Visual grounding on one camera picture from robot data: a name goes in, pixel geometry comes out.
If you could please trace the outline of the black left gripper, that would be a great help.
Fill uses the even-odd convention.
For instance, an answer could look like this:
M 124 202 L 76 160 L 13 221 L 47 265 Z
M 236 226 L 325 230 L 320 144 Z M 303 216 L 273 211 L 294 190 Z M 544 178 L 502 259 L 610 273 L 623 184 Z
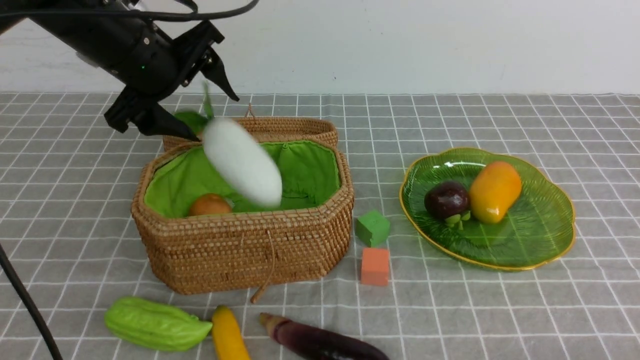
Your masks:
M 224 39 L 219 29 L 206 20 L 175 39 L 144 25 L 132 50 L 112 68 L 125 88 L 105 112 L 107 124 L 134 124 L 147 137 L 199 141 L 186 123 L 160 106 L 160 101 L 180 86 L 187 87 L 199 73 L 231 100 L 240 101 L 227 78 L 224 62 L 213 48 Z

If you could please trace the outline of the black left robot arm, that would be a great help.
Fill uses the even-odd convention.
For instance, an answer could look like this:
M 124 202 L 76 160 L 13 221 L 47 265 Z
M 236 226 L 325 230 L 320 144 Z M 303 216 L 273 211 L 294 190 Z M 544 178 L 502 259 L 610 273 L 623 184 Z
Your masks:
M 198 73 L 231 100 L 240 100 L 212 48 L 224 35 L 207 20 L 172 38 L 151 19 L 87 14 L 29 19 L 125 85 L 104 114 L 106 123 L 117 132 L 135 125 L 144 136 L 195 141 L 195 131 L 162 109 L 160 102 L 178 87 L 188 86 Z

